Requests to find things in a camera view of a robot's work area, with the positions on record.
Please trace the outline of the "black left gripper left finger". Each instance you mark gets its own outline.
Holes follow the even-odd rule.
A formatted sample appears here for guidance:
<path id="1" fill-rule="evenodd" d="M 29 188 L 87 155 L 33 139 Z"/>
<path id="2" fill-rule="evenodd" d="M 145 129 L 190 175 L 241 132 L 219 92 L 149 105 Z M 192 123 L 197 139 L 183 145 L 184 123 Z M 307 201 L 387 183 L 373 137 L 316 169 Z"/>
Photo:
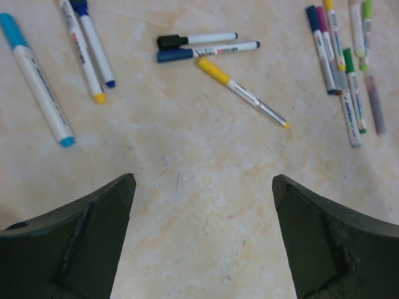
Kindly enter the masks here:
<path id="1" fill-rule="evenodd" d="M 1 231 L 1 298 L 110 298 L 136 181 L 104 187 Z"/>

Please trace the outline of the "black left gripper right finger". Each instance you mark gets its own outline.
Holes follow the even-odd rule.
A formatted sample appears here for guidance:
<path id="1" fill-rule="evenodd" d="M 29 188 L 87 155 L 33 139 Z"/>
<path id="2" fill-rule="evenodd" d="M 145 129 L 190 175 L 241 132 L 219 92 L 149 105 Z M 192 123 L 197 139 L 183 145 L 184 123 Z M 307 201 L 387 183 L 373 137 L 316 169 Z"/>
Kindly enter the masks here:
<path id="1" fill-rule="evenodd" d="M 398 226 L 272 180 L 297 298 L 398 298 Z"/>

